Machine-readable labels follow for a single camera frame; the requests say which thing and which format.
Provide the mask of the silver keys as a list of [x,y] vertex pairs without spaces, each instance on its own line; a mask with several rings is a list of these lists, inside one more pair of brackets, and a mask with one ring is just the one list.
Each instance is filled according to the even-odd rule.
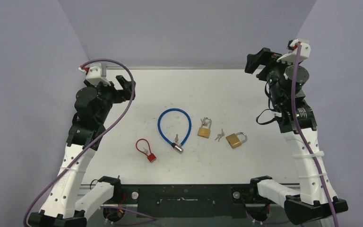
[[221,132],[217,135],[217,137],[215,138],[216,141],[220,141],[222,137],[225,136],[224,130],[221,129]]
[[203,119],[201,119],[201,126],[204,127],[204,126],[208,126],[211,122],[211,119],[210,118],[207,118],[207,117],[204,117]]

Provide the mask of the brass padlock long shackle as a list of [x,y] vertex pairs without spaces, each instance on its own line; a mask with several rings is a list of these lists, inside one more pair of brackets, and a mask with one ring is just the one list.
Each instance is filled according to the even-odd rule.
[[204,127],[200,126],[197,135],[199,137],[208,139],[210,137],[211,125],[212,125],[212,120],[208,126],[204,126]]

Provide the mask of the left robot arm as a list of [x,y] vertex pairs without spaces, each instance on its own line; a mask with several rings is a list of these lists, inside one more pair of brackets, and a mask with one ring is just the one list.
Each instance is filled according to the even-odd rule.
[[[84,227],[87,224],[85,210],[76,209],[77,191],[86,169],[94,157],[102,137],[126,114],[135,98],[136,82],[116,76],[122,89],[117,90],[112,82],[92,85],[87,80],[85,87],[76,93],[72,119],[66,139],[65,154],[57,177],[34,199],[36,202],[47,192],[49,196],[38,212],[26,211],[25,227]],[[128,101],[120,117],[108,128],[104,122],[113,106]]]

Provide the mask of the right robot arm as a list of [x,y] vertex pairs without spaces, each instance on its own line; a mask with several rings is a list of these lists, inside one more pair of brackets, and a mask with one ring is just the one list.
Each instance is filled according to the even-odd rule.
[[300,189],[293,190],[269,176],[251,179],[249,199],[263,199],[281,206],[292,224],[335,217],[348,211],[346,200],[337,196],[323,164],[312,108],[305,101],[303,85],[309,79],[306,68],[294,63],[292,53],[282,55],[262,48],[247,56],[245,72],[265,81],[265,93],[274,121],[289,145]]

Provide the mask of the blue lock keys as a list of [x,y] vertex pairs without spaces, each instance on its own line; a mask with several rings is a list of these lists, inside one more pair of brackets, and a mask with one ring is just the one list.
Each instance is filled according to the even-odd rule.
[[178,143],[179,143],[178,134],[176,134],[176,136],[175,136],[174,143],[175,143],[175,144],[178,144]]

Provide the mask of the loose silver keys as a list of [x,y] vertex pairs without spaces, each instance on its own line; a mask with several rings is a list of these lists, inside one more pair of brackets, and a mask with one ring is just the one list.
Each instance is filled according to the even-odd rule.
[[216,141],[220,141],[222,137],[225,136],[224,130],[221,129],[221,132],[217,135],[217,137],[215,138]]

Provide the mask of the brass padlock short shackle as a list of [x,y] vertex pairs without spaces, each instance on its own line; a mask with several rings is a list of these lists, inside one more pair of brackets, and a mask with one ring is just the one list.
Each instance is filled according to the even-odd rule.
[[233,149],[241,146],[243,143],[247,141],[247,139],[248,137],[244,132],[233,133],[226,137],[226,141]]

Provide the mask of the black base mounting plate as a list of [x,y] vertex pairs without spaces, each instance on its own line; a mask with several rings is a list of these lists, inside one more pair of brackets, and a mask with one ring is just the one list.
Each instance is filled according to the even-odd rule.
[[123,184],[105,203],[155,218],[245,218],[247,211],[264,213],[273,204],[250,184]]

